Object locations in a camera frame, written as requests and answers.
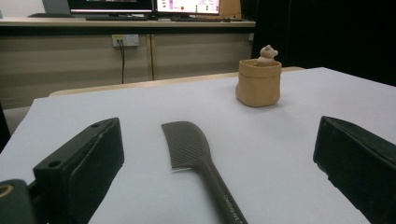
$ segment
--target comb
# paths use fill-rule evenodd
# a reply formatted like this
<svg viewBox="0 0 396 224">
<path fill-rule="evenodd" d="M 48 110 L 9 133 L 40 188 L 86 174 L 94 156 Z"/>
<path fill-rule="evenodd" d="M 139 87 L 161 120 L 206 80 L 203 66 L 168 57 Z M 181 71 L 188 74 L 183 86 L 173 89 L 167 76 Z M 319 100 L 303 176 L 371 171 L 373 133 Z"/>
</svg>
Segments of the comb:
<svg viewBox="0 0 396 224">
<path fill-rule="evenodd" d="M 224 223 L 248 223 L 210 156 L 204 133 L 188 121 L 162 125 L 173 169 L 191 168 L 202 177 Z"/>
</svg>

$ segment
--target white tabletop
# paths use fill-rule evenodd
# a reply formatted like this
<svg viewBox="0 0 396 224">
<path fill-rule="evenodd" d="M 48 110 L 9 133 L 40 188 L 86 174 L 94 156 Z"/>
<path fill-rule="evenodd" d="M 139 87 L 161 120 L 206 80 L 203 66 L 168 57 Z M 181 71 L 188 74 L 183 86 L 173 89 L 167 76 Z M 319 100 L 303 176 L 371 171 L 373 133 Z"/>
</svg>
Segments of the white tabletop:
<svg viewBox="0 0 396 224">
<path fill-rule="evenodd" d="M 34 101 L 0 155 L 0 180 L 32 168 L 102 119 L 120 118 L 125 163 L 91 223 L 218 223 L 198 174 L 172 172 L 161 124 L 188 120 L 249 223 L 362 224 L 363 214 L 313 163 L 321 116 L 396 143 L 396 88 L 326 68 L 282 73 L 277 105 L 235 99 L 237 77 L 95 91 Z"/>
</svg>

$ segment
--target electrical socket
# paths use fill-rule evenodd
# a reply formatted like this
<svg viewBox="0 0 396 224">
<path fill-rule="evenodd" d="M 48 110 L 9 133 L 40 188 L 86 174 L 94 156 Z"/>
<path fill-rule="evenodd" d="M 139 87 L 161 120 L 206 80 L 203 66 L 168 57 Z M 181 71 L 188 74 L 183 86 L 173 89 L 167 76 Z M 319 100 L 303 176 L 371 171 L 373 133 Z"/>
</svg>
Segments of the electrical socket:
<svg viewBox="0 0 396 224">
<path fill-rule="evenodd" d="M 113 47 L 119 47 L 117 40 L 122 40 L 124 47 L 127 46 L 139 46 L 139 35 L 112 35 Z"/>
</svg>

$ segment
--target keyboard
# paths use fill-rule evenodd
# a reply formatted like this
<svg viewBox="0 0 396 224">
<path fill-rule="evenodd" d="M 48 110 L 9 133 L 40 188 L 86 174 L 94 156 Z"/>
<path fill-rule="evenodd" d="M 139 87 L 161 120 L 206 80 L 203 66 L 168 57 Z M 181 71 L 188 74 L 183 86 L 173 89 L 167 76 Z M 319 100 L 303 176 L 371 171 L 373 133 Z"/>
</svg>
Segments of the keyboard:
<svg viewBox="0 0 396 224">
<path fill-rule="evenodd" d="M 87 17 L 86 21 L 147 21 L 147 17 Z"/>
<path fill-rule="evenodd" d="M 189 17 L 189 18 L 178 18 L 178 17 L 171 17 L 171 21 L 192 21 L 192 22 L 219 22 L 222 21 L 222 19 L 209 19 L 209 18 L 195 18 L 195 17 Z"/>
</svg>

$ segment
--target small plush toy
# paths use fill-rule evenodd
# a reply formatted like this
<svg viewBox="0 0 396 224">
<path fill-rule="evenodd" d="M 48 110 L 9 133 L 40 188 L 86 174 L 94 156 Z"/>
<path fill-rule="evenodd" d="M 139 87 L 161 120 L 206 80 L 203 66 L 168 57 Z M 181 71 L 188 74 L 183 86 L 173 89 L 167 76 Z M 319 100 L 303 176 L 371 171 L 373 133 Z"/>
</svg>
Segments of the small plush toy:
<svg viewBox="0 0 396 224">
<path fill-rule="evenodd" d="M 261 57 L 255 63 L 256 66 L 265 67 L 274 64 L 274 57 L 278 54 L 277 50 L 273 49 L 271 45 L 267 45 L 260 50 Z"/>
</svg>

